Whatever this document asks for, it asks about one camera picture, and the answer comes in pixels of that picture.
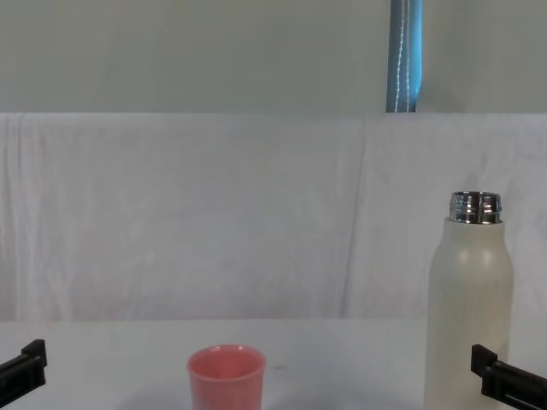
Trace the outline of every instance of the pink cup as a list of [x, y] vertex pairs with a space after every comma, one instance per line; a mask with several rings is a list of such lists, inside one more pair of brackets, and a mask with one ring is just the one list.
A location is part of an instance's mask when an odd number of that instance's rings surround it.
[[266, 358], [249, 346], [222, 344], [188, 360], [194, 410], [260, 410]]

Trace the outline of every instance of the white water bottle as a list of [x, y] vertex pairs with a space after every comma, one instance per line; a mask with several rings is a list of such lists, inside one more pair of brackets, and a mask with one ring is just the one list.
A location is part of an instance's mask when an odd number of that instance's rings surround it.
[[487, 410], [470, 371], [474, 344], [506, 360], [513, 267], [500, 220], [500, 196], [457, 192], [429, 274], [424, 410]]

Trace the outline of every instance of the table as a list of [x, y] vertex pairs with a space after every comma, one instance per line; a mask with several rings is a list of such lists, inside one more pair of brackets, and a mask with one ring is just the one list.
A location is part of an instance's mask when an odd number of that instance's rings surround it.
[[[546, 325], [514, 323], [511, 364], [547, 375]], [[419, 410], [424, 332], [414, 320], [2, 323], [0, 360], [46, 340], [47, 384], [9, 410], [190, 410], [186, 359], [216, 343], [267, 356], [265, 410]]]

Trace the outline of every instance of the metal bottle neck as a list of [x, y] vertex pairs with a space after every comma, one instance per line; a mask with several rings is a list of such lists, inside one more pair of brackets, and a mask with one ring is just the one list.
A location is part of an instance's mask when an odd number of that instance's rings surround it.
[[499, 224], [501, 197], [491, 192], [455, 192], [450, 198], [449, 220], [462, 224]]

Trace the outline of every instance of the gray wall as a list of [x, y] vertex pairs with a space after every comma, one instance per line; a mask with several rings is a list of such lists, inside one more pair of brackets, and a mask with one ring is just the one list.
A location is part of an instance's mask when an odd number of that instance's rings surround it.
[[385, 0], [3, 0], [0, 111], [385, 108]]
[[547, 112], [545, 0], [423, 0], [419, 111]]

